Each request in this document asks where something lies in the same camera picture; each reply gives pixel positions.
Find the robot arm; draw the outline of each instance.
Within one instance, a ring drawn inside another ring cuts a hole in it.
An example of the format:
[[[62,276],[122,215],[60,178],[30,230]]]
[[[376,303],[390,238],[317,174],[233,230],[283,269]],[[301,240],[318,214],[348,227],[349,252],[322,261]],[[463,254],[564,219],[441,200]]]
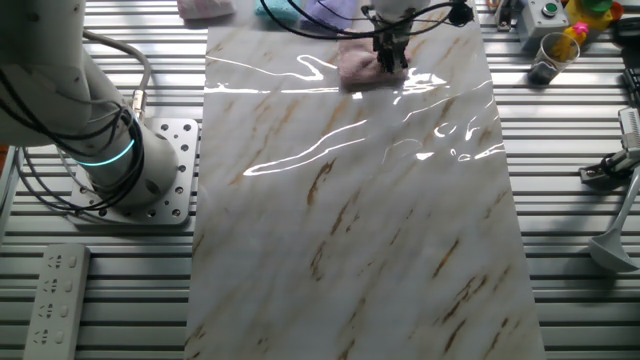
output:
[[[473,10],[466,0],[450,0],[452,3],[448,20],[454,25],[464,25],[473,20]],[[372,22],[376,30],[387,27],[414,15],[429,6],[431,0],[371,0],[376,12]],[[413,21],[394,27],[373,38],[373,49],[384,71],[395,73],[408,67],[405,50],[411,39]]]

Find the marble surface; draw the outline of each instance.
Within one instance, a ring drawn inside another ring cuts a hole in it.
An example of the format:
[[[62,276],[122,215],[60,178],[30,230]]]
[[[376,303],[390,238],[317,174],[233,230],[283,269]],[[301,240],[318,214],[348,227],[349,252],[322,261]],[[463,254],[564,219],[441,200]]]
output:
[[[335,42],[241,5],[209,30],[185,358],[544,359],[479,26],[348,94]]]

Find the black cable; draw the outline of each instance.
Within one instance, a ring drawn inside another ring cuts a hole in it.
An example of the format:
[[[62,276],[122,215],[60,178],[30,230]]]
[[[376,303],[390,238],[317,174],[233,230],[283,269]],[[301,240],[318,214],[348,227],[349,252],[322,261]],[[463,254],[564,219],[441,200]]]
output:
[[[287,31],[289,31],[289,32],[291,32],[291,33],[293,33],[293,34],[295,34],[295,35],[302,36],[302,37],[309,38],[309,39],[315,39],[315,40],[354,40],[354,39],[366,39],[366,38],[370,38],[370,37],[372,37],[372,36],[375,36],[375,35],[377,35],[378,33],[382,33],[382,32],[388,31],[388,30],[390,30],[390,29],[392,29],[392,28],[395,28],[395,27],[397,27],[397,26],[404,25],[405,23],[409,23],[409,22],[413,21],[416,17],[421,16],[422,14],[425,14],[425,13],[427,13],[427,12],[429,12],[429,11],[432,11],[432,10],[435,10],[435,9],[438,9],[438,8],[442,8],[442,7],[446,7],[446,6],[455,6],[455,3],[441,3],[441,4],[437,4],[437,5],[434,5],[434,6],[431,6],[431,7],[425,8],[425,9],[422,9],[422,10],[420,10],[420,11],[418,11],[418,12],[414,13],[414,14],[413,14],[412,16],[410,16],[410,17],[404,18],[404,19],[402,19],[402,20],[400,20],[400,21],[398,21],[398,22],[396,22],[396,23],[390,24],[389,26],[386,26],[386,27],[380,28],[380,29],[375,30],[375,31],[372,31],[372,32],[351,33],[352,35],[349,35],[349,36],[327,36],[327,35],[316,35],[316,34],[310,34],[310,33],[307,33],[307,32],[303,32],[303,31],[299,31],[299,30],[297,30],[297,29],[294,29],[294,28],[292,28],[292,27],[288,26],[287,24],[285,24],[285,23],[284,23],[283,21],[281,21],[280,19],[278,19],[278,17],[277,17],[277,16],[275,16],[275,14],[273,14],[273,12],[271,12],[271,9],[270,9],[270,8],[269,8],[269,6],[266,4],[265,0],[260,0],[260,4],[261,4],[261,5],[262,5],[262,7],[264,8],[264,10],[265,10],[265,12],[267,13],[267,15],[269,16],[269,18],[271,18],[271,20],[273,20],[273,22],[275,22],[275,23],[276,23],[278,26],[280,26],[281,28],[283,28],[283,29],[285,29],[285,30],[287,30]],[[314,24],[316,24],[316,25],[318,25],[318,26],[320,26],[320,27],[322,27],[322,28],[324,28],[324,29],[326,29],[326,30],[329,30],[329,31],[331,31],[331,32],[338,32],[338,33],[343,32],[342,30],[339,30],[339,29],[337,29],[337,28],[335,28],[335,27],[330,27],[330,26],[327,26],[327,25],[325,25],[325,24],[320,23],[319,21],[317,21],[317,20],[313,19],[309,14],[307,14],[306,12],[304,12],[304,10],[302,10],[301,15],[303,15],[303,16],[305,16],[305,17],[307,17],[307,19],[309,19],[309,18],[310,18],[309,20],[310,20],[312,23],[314,23]],[[417,34],[424,33],[424,32],[427,32],[427,31],[429,31],[429,30],[433,30],[435,27],[436,27],[436,26],[429,27],[428,29],[425,29],[424,31],[417,32]]]
[[[138,59],[138,61],[140,61],[140,63],[142,63],[142,66],[144,67],[144,73],[142,74],[142,80],[140,80],[140,85],[136,90],[144,91],[147,88],[147,85],[149,84],[149,79],[151,78],[151,63],[149,63],[149,59],[147,59],[147,57],[140,50],[124,42],[113,40],[106,36],[94,34],[87,30],[84,30],[82,32],[82,36],[84,36],[89,40],[97,41],[103,45],[112,47],[114,49],[118,49]]]
[[[20,108],[20,110],[27,116],[28,120],[22,118],[21,116],[19,116],[2,99],[0,99],[0,108],[2,108],[2,110],[4,110],[9,116],[11,116],[14,120],[16,120],[21,125],[26,126],[29,129],[32,129],[34,131],[37,131],[38,133],[41,133],[41,134],[47,136],[54,143],[56,143],[56,145],[58,145],[61,149],[65,150],[65,151],[67,151],[69,153],[74,153],[74,154],[77,154],[77,155],[80,155],[80,156],[84,156],[84,157],[94,157],[97,154],[99,154],[101,151],[104,151],[104,149],[106,149],[106,147],[111,145],[110,141],[113,140],[113,136],[115,134],[115,130],[116,130],[117,124],[120,121],[122,110],[124,108],[121,108],[121,111],[118,112],[118,114],[114,117],[113,120],[111,120],[109,123],[107,123],[101,129],[99,129],[97,131],[94,131],[92,133],[84,134],[84,135],[57,134],[57,133],[54,133],[54,132],[50,131],[40,120],[38,120],[38,118],[35,116],[35,114],[29,109],[29,107],[22,100],[20,95],[18,95],[18,93],[16,92],[15,88],[13,87],[13,85],[11,84],[9,79],[7,78],[6,74],[1,69],[0,69],[0,83],[2,83],[4,88],[9,93],[9,96],[13,99],[13,101],[16,103],[18,108]],[[108,131],[109,129],[111,129],[110,141],[107,142],[105,144],[105,146],[100,151],[96,152],[95,154],[89,154],[89,153],[85,153],[83,151],[77,150],[77,149],[71,147],[70,145],[66,144],[62,140],[62,139],[65,139],[65,140],[88,140],[88,139],[95,138],[95,137],[97,137],[99,135],[102,135],[102,133]]]
[[[129,121],[134,121],[131,116],[129,117]],[[42,181],[42,179],[38,175],[37,171],[35,170],[35,166],[31,162],[31,157],[30,157],[29,152],[27,151],[27,149],[23,148],[23,154],[24,154],[25,161],[27,162],[27,166],[29,167],[31,173],[33,174],[33,177],[36,179],[38,184],[45,190],[45,192],[47,193],[48,196],[52,196],[53,198],[55,198],[56,200],[58,200],[59,202],[61,202],[62,204],[66,205],[66,206],[62,206],[60,204],[55,204],[55,203],[52,203],[52,202],[44,199],[42,196],[40,196],[33,189],[31,184],[29,183],[29,181],[27,181],[26,175],[20,169],[19,157],[18,157],[18,152],[17,151],[16,151],[16,154],[14,154],[14,165],[16,166],[16,170],[18,172],[18,176],[20,177],[22,182],[25,184],[25,187],[27,188],[27,190],[33,196],[35,196],[39,201],[41,201],[42,203],[44,203],[45,205],[47,205],[47,206],[49,206],[51,208],[54,208],[56,210],[62,210],[62,211],[73,211],[73,212],[76,212],[76,213],[83,212],[83,211],[107,210],[108,208],[117,205],[120,201],[122,201],[133,190],[133,187],[138,182],[138,179],[139,179],[139,177],[140,177],[140,175],[142,173],[142,167],[140,165],[142,165],[142,163],[144,162],[144,148],[141,146],[142,131],[140,130],[140,125],[137,122],[134,122],[134,126],[131,127],[131,131],[130,132],[131,132],[132,138],[135,141],[134,144],[138,144],[138,146],[134,146],[134,148],[132,150],[132,151],[134,151],[134,156],[137,158],[137,161],[135,163],[132,163],[132,169],[131,169],[132,171],[128,171],[125,175],[123,175],[126,178],[118,180],[118,182],[123,182],[123,183],[124,182],[128,182],[129,186],[127,186],[124,191],[114,192],[113,194],[111,194],[106,199],[103,199],[102,201],[100,201],[100,202],[98,202],[96,204],[90,205],[90,206],[84,206],[83,207],[83,206],[79,206],[79,205],[73,204],[73,203],[65,200],[64,198],[56,195],[49,187],[47,187],[47,185],[44,183],[44,181]]]
[[[332,13],[333,15],[339,17],[340,19],[343,20],[349,20],[349,21],[361,21],[361,20],[369,20],[368,18],[348,18],[345,16],[342,16],[340,14],[338,14],[338,12],[334,11],[332,8],[330,8],[328,5],[324,4],[324,1],[318,0],[318,4],[320,4],[320,6],[322,6],[323,8],[327,9],[330,13]]]
[[[262,3],[262,6],[265,7],[266,10],[266,3],[264,0],[260,0],[260,2]],[[330,27],[327,26],[326,24],[323,24],[322,22],[316,20],[315,18],[313,18],[313,16],[309,15],[308,13],[306,13],[300,6],[298,6],[298,4],[296,4],[293,0],[287,0],[287,2],[289,3],[289,5],[291,5],[291,7],[293,7],[298,13],[300,13],[300,15],[304,16],[305,18],[307,18],[307,20],[311,21],[312,23],[316,24],[317,26],[320,26],[326,30],[329,31],[333,31],[336,32],[338,34],[342,34],[342,35],[349,35],[349,36],[353,36],[354,38],[357,39],[362,39],[362,38],[367,38],[367,37],[372,37],[375,35],[379,35],[382,33],[386,33],[389,30],[392,30],[394,28],[400,27],[402,25],[407,25],[410,24],[414,19],[420,17],[423,14],[426,14],[430,11],[436,10],[436,9],[440,9],[443,7],[453,7],[454,5],[456,5],[457,3],[454,2],[444,2],[444,3],[440,3],[440,4],[436,4],[436,5],[432,5],[429,7],[426,7],[424,9],[418,10],[416,12],[414,12],[413,14],[411,14],[410,16],[403,18],[402,20],[399,20],[393,24],[387,25],[385,27],[373,30],[373,31],[367,31],[367,32],[352,32],[352,31],[346,31],[346,30],[342,30],[342,29],[337,29],[335,27]]]
[[[332,13],[333,15],[335,15],[335,16],[339,17],[340,19],[343,19],[343,20],[348,20],[348,21],[367,21],[367,20],[368,20],[368,21],[371,21],[371,20],[372,20],[371,18],[368,18],[368,17],[363,17],[363,18],[348,18],[348,17],[346,17],[346,16],[342,16],[342,15],[340,15],[337,11],[333,10],[333,9],[332,9],[332,8],[330,8],[328,5],[325,5],[325,4],[324,4],[324,1],[318,1],[318,4],[320,4],[320,6],[322,6],[323,8],[327,9],[327,11],[329,11],[329,12],[330,12],[330,13]],[[382,21],[383,21],[385,24],[392,24],[392,23],[387,22],[387,21],[384,21],[384,20],[382,20]],[[427,20],[427,19],[413,19],[413,21],[415,21],[415,22],[428,22],[428,23],[435,23],[435,22],[438,22],[438,21],[436,21],[436,20]]]

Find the metal bracket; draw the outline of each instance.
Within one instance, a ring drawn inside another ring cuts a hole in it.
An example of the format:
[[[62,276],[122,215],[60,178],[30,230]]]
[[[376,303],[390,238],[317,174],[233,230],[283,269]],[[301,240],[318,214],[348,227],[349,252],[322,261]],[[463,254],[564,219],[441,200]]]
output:
[[[511,21],[513,19],[514,0],[502,0],[496,10],[495,20],[498,31],[511,31]]]
[[[598,191],[612,191],[629,183],[628,178],[616,179],[607,175],[600,164],[580,168],[580,180],[583,184]]]
[[[71,216],[70,220],[78,227],[127,225],[127,226],[178,226],[189,220],[189,206],[193,190],[193,177],[198,148],[198,123],[192,119],[146,119],[145,126],[161,134],[171,144],[178,156],[176,179],[170,190],[158,201],[136,209],[113,208],[98,214]],[[87,174],[78,167],[76,177],[80,182],[89,184]],[[74,183],[71,202],[80,206],[89,206],[99,202],[100,198],[87,192]]]

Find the wire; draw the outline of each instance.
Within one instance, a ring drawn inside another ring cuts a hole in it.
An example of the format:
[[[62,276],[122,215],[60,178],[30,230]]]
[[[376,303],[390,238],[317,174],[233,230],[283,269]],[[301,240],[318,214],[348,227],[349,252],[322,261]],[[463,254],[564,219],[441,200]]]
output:
[[[486,2],[487,2],[487,6],[495,11],[498,8],[498,6],[500,6],[500,3],[502,2],[502,0],[497,0],[497,1],[486,0]]]
[[[71,167],[69,166],[69,163],[67,162],[67,158],[64,156],[64,154],[62,153],[62,150],[60,150],[60,148],[56,147],[56,150],[58,150],[58,156],[60,156],[60,160],[62,160],[62,166],[64,166],[65,170],[67,170],[67,174],[69,174],[69,176],[73,179],[73,181],[80,185],[80,187],[87,189],[88,192],[92,193],[92,194],[98,194],[97,192],[91,190],[91,188],[89,186],[86,186],[85,184],[83,184],[78,177],[73,173],[73,170],[71,170]]]
[[[310,34],[304,31],[300,31],[297,29],[294,29],[290,26],[288,26],[287,24],[285,24],[283,21],[281,21],[280,19],[278,19],[277,16],[275,16],[275,14],[273,14],[273,12],[271,11],[271,9],[269,8],[269,6],[266,4],[265,0],[260,0],[260,4],[262,5],[262,7],[264,8],[265,12],[267,13],[267,15],[269,16],[269,18],[271,18],[271,20],[273,20],[273,22],[275,22],[278,26],[280,26],[281,28],[295,34],[298,36],[302,36],[302,37],[306,37],[309,39],[316,39],[316,40],[354,40],[354,39],[366,39],[366,38],[370,38],[370,37],[374,37],[375,35],[384,33],[386,31],[389,31],[393,28],[396,28],[398,26],[401,25],[405,25],[410,23],[411,21],[413,21],[415,18],[429,12],[429,11],[433,11],[439,8],[443,8],[443,7],[447,7],[447,6],[454,6],[455,3],[452,2],[446,2],[446,3],[440,3],[440,4],[436,4],[427,8],[424,8],[420,11],[415,12],[414,14],[412,14],[411,16],[404,18],[396,23],[390,24],[388,26],[385,26],[383,28],[379,28],[377,30],[374,31],[369,31],[369,32],[362,32],[362,33],[357,33],[357,32],[348,32],[348,31],[344,31],[338,28],[335,28],[333,26],[327,26],[323,23],[321,23],[320,21],[314,19],[313,17],[311,17],[311,15],[307,14],[306,12],[304,12],[304,10],[302,10],[297,4],[293,3],[292,0],[287,0],[295,9],[296,11],[298,11],[302,16],[306,17],[309,21],[311,21],[312,23],[320,26],[321,28],[324,28],[326,30],[329,30],[331,32],[334,33],[340,33],[343,35],[348,35],[348,36],[327,36],[327,35],[316,35],[316,34]],[[435,28],[435,26],[429,27],[428,30],[425,29],[423,31],[419,31],[416,33],[411,33],[409,35],[413,35],[413,34],[421,34],[424,33],[426,31],[432,30],[433,28]]]
[[[106,36],[92,33],[88,30],[84,30],[82,32],[82,36],[89,40],[97,41],[103,45],[118,49],[138,59],[138,61],[140,61],[140,63],[142,63],[142,66],[144,67],[144,73],[142,74],[140,85],[136,90],[144,91],[147,88],[147,85],[149,85],[149,79],[151,78],[151,63],[149,63],[149,59],[147,59],[147,57],[142,52],[140,52],[140,50],[124,42],[113,40]]]
[[[339,17],[340,19],[343,19],[343,20],[349,20],[349,21],[369,20],[368,18],[348,18],[348,17],[345,17],[343,15],[340,15],[336,11],[334,11],[332,8],[330,8],[328,5],[325,5],[324,1],[321,1],[321,0],[318,0],[318,4],[320,4],[320,6],[322,6],[323,8],[327,9],[333,15],[335,15],[335,16]]]
[[[40,202],[44,203],[46,206],[49,206],[56,210],[73,211],[73,212],[76,212],[77,214],[84,211],[102,211],[110,207],[113,207],[117,205],[120,201],[122,201],[131,192],[131,190],[133,190],[133,187],[138,182],[138,179],[142,173],[141,165],[144,162],[144,148],[141,146],[142,132],[140,130],[140,125],[137,122],[135,122],[133,118],[130,117],[129,121],[134,123],[134,126],[131,128],[131,130],[133,131],[131,135],[132,135],[132,138],[136,139],[136,143],[139,145],[137,147],[134,146],[134,156],[136,157],[137,161],[135,163],[132,163],[131,171],[125,174],[123,178],[118,181],[119,183],[126,183],[126,182],[129,183],[129,186],[127,186],[123,191],[114,192],[111,195],[109,195],[106,199],[103,199],[102,201],[90,206],[83,207],[83,206],[73,204],[65,200],[64,198],[58,196],[57,194],[55,194],[44,183],[44,181],[42,181],[41,177],[35,170],[35,166],[33,165],[29,152],[26,148],[22,148],[22,152],[24,154],[24,159],[27,162],[27,166],[29,167],[31,173],[33,174],[33,177],[36,179],[38,184],[45,190],[48,196],[52,196],[54,199],[58,200],[60,203],[58,204],[52,203],[46,200],[44,197],[40,196],[40,194],[38,194],[38,192],[35,191],[35,189],[31,186],[30,182],[27,181],[27,178],[24,172],[20,169],[18,151],[16,151],[16,153],[14,154],[14,166],[16,167],[16,170],[18,172],[18,176],[24,183],[29,193],[35,196]]]
[[[29,120],[26,120],[26,119],[22,118],[21,116],[19,116],[15,111],[13,111],[6,104],[6,102],[4,102],[2,99],[0,99],[0,108],[2,108],[2,110],[4,110],[9,116],[11,116],[14,120],[19,122],[21,125],[26,126],[29,129],[32,129],[34,131],[37,131],[37,132],[39,132],[41,134],[46,135],[47,137],[49,137],[55,143],[62,143],[63,146],[66,147],[66,149],[64,149],[64,150],[69,150],[70,152],[73,152],[73,153],[76,153],[76,154],[79,154],[79,155],[82,155],[82,156],[91,157],[92,155],[83,153],[83,152],[81,152],[79,150],[76,150],[76,149],[73,149],[73,148],[69,147],[68,145],[64,144],[64,142],[61,139],[65,139],[65,140],[88,140],[88,139],[92,139],[92,138],[95,138],[95,137],[97,137],[99,135],[102,135],[104,132],[109,130],[109,128],[115,129],[115,127],[116,127],[116,125],[117,125],[117,123],[119,121],[119,117],[115,117],[111,122],[106,124],[103,128],[101,128],[101,129],[99,129],[99,130],[97,130],[95,132],[92,132],[92,133],[89,133],[89,134],[84,134],[84,135],[65,135],[65,134],[54,133],[54,132],[50,131],[49,129],[47,129],[47,127],[41,121],[39,121],[37,119],[35,114],[24,103],[22,98],[20,98],[20,96],[16,92],[16,90],[13,87],[13,85],[11,84],[11,82],[9,82],[9,79],[7,78],[6,74],[1,69],[0,69],[0,83],[2,83],[4,88],[9,93],[9,96],[13,99],[13,101],[18,105],[18,108],[20,108],[20,110],[27,116],[27,118]]]
[[[345,17],[343,15],[340,15],[337,11],[333,10],[332,8],[330,8],[329,5],[325,5],[324,1],[318,1],[318,4],[320,4],[320,6],[322,6],[323,8],[327,9],[327,11],[329,11],[333,15],[335,15],[335,16],[339,17],[340,19],[343,19],[343,20],[348,20],[348,21],[369,21],[369,20],[371,20],[370,18],[367,18],[367,17],[364,17],[364,18],[348,18],[348,17]],[[428,23],[438,22],[436,20],[427,20],[427,19],[414,19],[413,21],[416,21],[416,22],[428,22]]]
[[[266,6],[264,0],[260,0],[260,2],[262,3],[263,6]],[[350,35],[350,36],[354,36],[354,38],[357,39],[361,39],[361,38],[367,38],[367,37],[372,37],[372,36],[376,36],[382,33],[386,33],[389,30],[395,29],[397,27],[403,26],[403,25],[407,25],[407,24],[411,24],[411,22],[418,18],[419,16],[426,14],[430,11],[436,10],[436,9],[440,9],[443,7],[453,7],[456,3],[453,2],[444,2],[444,3],[440,3],[440,4],[436,4],[436,5],[432,5],[429,7],[426,7],[422,10],[416,11],[415,13],[411,14],[410,16],[403,18],[400,21],[397,21],[393,24],[387,25],[385,27],[382,28],[378,28],[376,30],[373,31],[368,31],[368,32],[352,32],[352,31],[346,31],[346,30],[342,30],[342,29],[338,29],[332,26],[327,26],[325,24],[323,24],[321,21],[314,19],[311,15],[309,15],[308,13],[306,13],[300,6],[298,6],[298,4],[296,4],[293,0],[287,0],[287,2],[289,3],[289,5],[291,5],[297,12],[300,13],[300,15],[304,16],[305,18],[307,18],[307,20],[311,21],[312,23],[316,24],[317,26],[320,26],[326,30],[330,30],[333,32],[336,32],[338,34],[342,34],[342,35]]]

